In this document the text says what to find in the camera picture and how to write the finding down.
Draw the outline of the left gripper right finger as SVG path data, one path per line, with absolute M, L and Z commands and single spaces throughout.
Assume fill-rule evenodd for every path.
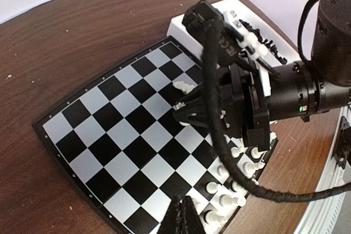
M 182 233 L 205 233 L 202 222 L 190 196 L 185 196 L 182 201 Z

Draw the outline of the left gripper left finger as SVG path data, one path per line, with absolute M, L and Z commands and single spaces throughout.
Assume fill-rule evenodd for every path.
M 182 216 L 180 197 L 172 198 L 158 230 L 159 234 L 180 234 Z

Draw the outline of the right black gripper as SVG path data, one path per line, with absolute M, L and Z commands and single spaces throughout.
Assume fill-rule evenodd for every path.
M 269 148 L 269 123 L 346 106 L 350 102 L 350 0 L 309 0 L 299 27 L 318 5 L 311 58 L 275 67 L 270 95 L 255 73 L 231 65 L 221 77 L 224 134 L 243 138 L 247 147 Z

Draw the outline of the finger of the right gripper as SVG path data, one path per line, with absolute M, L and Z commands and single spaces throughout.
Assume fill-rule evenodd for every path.
M 220 123 L 225 130 L 228 129 L 228 86 L 220 86 L 219 91 L 219 117 Z M 195 86 L 189 94 L 184 94 L 175 102 L 173 116 L 177 122 L 183 126 L 196 126 L 208 128 L 205 111 L 205 101 L 203 99 L 203 86 Z

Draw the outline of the white bishop chess piece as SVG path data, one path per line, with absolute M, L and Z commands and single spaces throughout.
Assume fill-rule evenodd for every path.
M 204 220 L 207 224 L 223 225 L 228 219 L 224 215 L 220 215 L 217 211 L 208 210 L 204 214 Z

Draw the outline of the white queen chess piece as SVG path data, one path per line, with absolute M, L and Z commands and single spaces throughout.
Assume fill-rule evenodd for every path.
M 230 195 L 221 195 L 219 198 L 219 203 L 222 207 L 228 207 L 228 206 L 243 207 L 246 205 L 246 198 L 243 196 L 232 197 Z

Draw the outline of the black grey chess board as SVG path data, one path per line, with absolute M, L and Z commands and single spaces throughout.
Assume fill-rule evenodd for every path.
M 228 221 L 204 223 L 223 233 L 238 207 L 207 130 L 180 125 L 173 82 L 201 82 L 198 60 L 173 37 L 119 62 L 56 104 L 33 124 L 41 142 L 77 191 L 116 233 L 156 233 L 174 196 L 188 195 L 199 214 L 217 211 Z M 206 184 L 221 184 L 214 195 Z

